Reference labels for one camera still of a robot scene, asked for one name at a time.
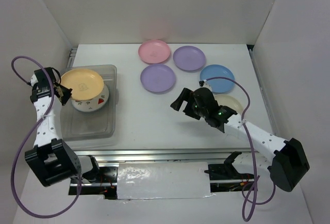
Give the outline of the yellow bear plastic plate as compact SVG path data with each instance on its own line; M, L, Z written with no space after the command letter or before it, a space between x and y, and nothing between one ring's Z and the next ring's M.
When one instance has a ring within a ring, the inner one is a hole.
M76 68L61 76L61 85L72 89L73 100L85 101L95 98L104 88L100 74L87 68Z

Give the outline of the white watermelon pattern plate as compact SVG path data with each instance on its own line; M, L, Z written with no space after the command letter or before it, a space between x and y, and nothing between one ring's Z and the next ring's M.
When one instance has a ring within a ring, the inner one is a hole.
M93 112L102 108L109 99L108 86L104 84L103 90L92 99L89 100L74 100L71 99L73 107L80 112Z

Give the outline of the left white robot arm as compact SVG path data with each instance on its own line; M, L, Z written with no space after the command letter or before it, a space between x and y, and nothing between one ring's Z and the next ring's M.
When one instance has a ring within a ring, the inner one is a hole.
M25 152L25 161L45 187L81 173L79 158L61 133L61 101L68 101L71 91L57 82L55 72L52 67L46 67L44 71L34 71L31 77L30 100L40 124L33 149Z

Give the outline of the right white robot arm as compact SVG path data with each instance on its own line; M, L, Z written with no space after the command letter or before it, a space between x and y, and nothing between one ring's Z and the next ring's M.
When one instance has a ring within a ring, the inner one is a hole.
M291 192L310 166L300 141L268 133L256 125L245 121L234 109L218 104L207 88L192 91L184 88L170 107L179 111L183 102L185 115L205 122L219 131L240 141L251 138L253 148L271 162L268 171L270 178L280 189Z

